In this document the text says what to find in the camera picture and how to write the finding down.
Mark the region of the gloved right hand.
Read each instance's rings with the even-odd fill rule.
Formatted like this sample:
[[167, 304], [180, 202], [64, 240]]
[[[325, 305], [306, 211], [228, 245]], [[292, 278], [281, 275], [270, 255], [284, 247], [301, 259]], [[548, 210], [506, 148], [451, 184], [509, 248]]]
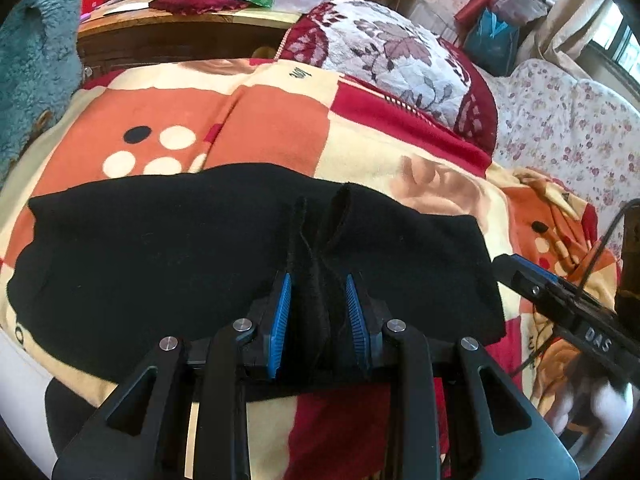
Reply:
[[582, 408], [587, 410], [585, 437], [576, 451], [570, 451], [580, 476], [585, 478], [605, 456], [620, 435], [634, 409], [631, 384], [616, 390], [606, 377], [588, 386], [584, 380], [579, 388], [570, 382], [555, 393], [550, 410], [544, 415], [553, 432], [559, 436]]

